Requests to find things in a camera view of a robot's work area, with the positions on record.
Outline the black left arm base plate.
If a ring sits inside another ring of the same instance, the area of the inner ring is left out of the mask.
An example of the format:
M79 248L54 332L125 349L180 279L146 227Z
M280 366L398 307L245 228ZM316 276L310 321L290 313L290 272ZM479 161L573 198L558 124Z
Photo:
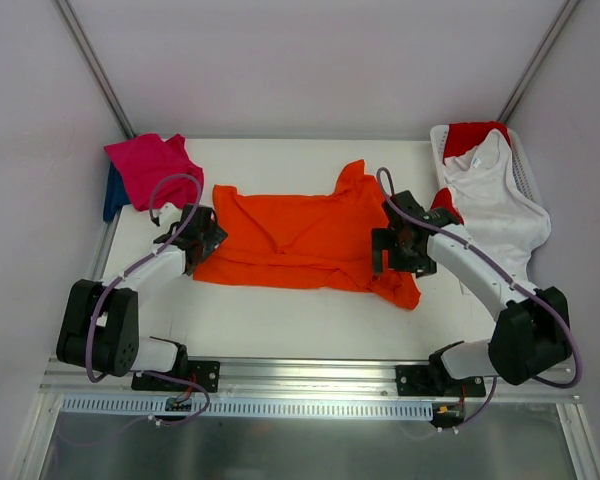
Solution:
M220 380L221 363L212 360L187 359L166 373L134 376L131 389L146 392L184 392L193 382L209 393L216 393Z

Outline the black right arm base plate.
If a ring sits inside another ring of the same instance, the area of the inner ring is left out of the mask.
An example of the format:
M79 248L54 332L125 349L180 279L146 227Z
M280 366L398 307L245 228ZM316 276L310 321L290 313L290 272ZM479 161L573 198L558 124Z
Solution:
M486 395L482 377L453 379L441 367L434 365L397 365L395 383L399 396L405 397L467 397Z

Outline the orange t shirt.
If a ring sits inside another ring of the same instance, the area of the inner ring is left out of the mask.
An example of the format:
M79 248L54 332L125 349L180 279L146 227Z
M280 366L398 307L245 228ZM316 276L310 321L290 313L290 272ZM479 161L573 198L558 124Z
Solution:
M386 224L384 197L363 160L347 164L329 195L243 195L213 189L220 247L193 273L200 282L375 294L414 310L421 293L409 273L372 266L371 232Z

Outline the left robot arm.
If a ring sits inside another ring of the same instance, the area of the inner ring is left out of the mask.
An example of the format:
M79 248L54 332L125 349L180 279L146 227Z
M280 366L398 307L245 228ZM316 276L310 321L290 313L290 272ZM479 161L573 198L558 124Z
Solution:
M187 348L176 341L143 337L140 308L172 281L190 276L227 239L215 210L187 204L151 250L120 273L82 279L70 289L56 357L83 367L90 381L138 373L177 390L190 378Z

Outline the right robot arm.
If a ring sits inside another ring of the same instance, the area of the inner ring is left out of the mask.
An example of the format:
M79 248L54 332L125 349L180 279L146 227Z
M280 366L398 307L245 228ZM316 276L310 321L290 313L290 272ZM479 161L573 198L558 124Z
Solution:
M435 393L450 395L471 377L500 378L510 385L533 379L562 389L579 383L582 360L559 289L540 289L507 272L445 207L425 210L403 191L387 196L382 208L388 224L371 232L374 271L421 277L443 266L495 322L490 338L459 341L430 355L427 381Z

